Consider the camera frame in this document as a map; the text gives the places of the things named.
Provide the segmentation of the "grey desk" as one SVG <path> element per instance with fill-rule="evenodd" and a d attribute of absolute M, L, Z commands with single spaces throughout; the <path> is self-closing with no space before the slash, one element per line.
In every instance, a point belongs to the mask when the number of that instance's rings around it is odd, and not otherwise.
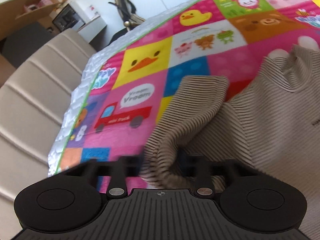
<path fill-rule="evenodd" d="M 107 24 L 100 16 L 82 26 L 78 34 L 96 51 L 101 51 L 108 45 Z"/>

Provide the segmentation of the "wooden wall shelf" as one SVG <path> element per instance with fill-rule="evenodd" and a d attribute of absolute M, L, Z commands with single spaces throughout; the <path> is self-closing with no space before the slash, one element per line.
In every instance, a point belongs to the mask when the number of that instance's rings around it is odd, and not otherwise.
<path fill-rule="evenodd" d="M 1 39 L 49 14 L 59 0 L 9 0 L 1 3 Z"/>

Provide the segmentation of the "white quilted mattress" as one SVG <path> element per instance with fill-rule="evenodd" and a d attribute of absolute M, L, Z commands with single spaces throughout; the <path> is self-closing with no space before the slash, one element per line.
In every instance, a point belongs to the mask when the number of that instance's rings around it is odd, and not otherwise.
<path fill-rule="evenodd" d="M 191 0 L 146 20 L 89 60 L 49 175 L 140 153 L 185 76 L 224 76 L 231 99 L 304 35 L 319 39 L 319 0 Z"/>

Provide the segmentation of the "colourful cartoon play mat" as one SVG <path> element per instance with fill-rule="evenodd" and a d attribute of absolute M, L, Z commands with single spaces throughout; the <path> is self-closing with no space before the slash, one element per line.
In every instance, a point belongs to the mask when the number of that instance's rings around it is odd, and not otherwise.
<path fill-rule="evenodd" d="M 144 153 L 130 187 L 189 187 L 179 148 L 319 198 L 319 0 L 193 0 L 121 37 L 85 68 L 49 174 Z"/>

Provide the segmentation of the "black office chair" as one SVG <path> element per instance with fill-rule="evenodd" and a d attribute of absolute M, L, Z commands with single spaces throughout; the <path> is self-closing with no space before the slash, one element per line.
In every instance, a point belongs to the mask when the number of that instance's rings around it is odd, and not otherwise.
<path fill-rule="evenodd" d="M 114 0 L 114 2 L 109 2 L 109 4 L 117 8 L 124 26 L 123 29 L 112 36 L 109 44 L 145 22 L 144 18 L 137 15 L 137 9 L 130 0 Z"/>

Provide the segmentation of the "white microwave oven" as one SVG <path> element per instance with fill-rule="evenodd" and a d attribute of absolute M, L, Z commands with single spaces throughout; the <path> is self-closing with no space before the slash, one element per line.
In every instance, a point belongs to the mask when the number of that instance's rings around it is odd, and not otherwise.
<path fill-rule="evenodd" d="M 53 19 L 52 23 L 60 32 L 67 29 L 78 31 L 86 24 L 84 12 L 76 2 L 68 3 Z"/>

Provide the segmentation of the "beige striped shirt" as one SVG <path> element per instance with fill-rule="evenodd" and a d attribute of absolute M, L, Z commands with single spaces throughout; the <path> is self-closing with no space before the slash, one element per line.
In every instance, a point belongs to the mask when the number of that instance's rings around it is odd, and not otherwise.
<path fill-rule="evenodd" d="M 319 239 L 319 46 L 273 51 L 241 93 L 228 80 L 186 76 L 145 145 L 141 176 L 154 187 L 191 185 L 173 167 L 179 147 L 212 161 L 237 159 L 288 183 L 308 202 L 301 230 Z"/>

